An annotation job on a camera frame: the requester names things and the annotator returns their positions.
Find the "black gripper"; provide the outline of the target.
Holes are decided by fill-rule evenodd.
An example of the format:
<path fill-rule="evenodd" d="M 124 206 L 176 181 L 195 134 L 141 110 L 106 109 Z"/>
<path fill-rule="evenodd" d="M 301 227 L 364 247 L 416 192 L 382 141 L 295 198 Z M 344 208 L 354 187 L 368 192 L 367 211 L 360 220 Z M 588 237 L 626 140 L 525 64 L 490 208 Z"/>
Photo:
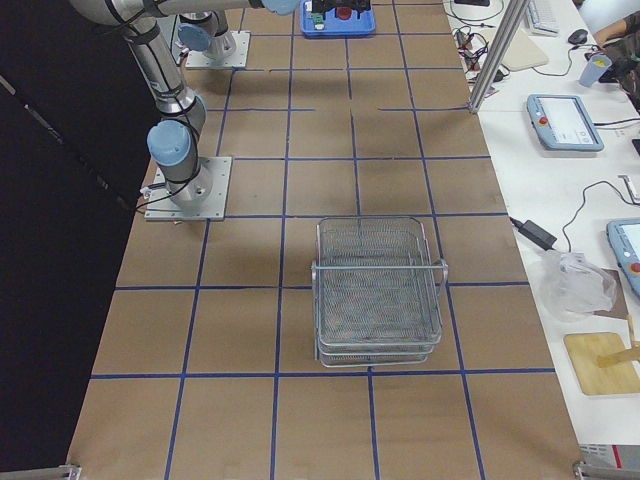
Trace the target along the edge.
<path fill-rule="evenodd" d="M 371 9 L 370 0 L 312 0 L 311 12 L 325 14 L 335 8 L 350 8 L 359 14 Z"/>

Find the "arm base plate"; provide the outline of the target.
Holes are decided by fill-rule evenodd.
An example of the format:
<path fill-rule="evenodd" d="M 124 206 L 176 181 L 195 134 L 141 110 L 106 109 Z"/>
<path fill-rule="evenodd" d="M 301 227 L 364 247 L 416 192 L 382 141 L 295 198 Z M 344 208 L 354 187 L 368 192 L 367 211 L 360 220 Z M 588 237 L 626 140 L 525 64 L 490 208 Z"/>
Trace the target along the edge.
<path fill-rule="evenodd" d="M 164 174 L 156 168 L 154 182 L 159 183 L 149 195 L 144 207 L 147 221 L 223 221 L 231 177 L 231 157 L 200 157 L 199 174 L 177 195 L 166 198 L 180 188 L 166 188 Z"/>
<path fill-rule="evenodd" d="M 227 31 L 223 35 L 187 43 L 189 53 L 185 67 L 192 70 L 244 69 L 248 60 L 250 33 L 248 31 Z"/>

